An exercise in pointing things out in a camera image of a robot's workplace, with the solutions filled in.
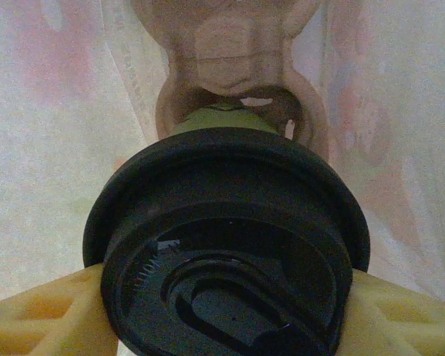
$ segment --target yellow plastic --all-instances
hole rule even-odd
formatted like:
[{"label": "yellow plastic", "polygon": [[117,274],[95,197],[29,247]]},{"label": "yellow plastic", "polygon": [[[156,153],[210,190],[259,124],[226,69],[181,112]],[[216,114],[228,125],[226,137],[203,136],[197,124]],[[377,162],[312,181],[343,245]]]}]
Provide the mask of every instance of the yellow plastic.
[{"label": "yellow plastic", "polygon": [[[116,355],[101,273],[93,266],[0,302],[0,355]],[[445,303],[354,270],[336,355],[445,356]]]},{"label": "yellow plastic", "polygon": [[1,301],[0,355],[116,355],[101,275],[102,265],[92,266]]}]

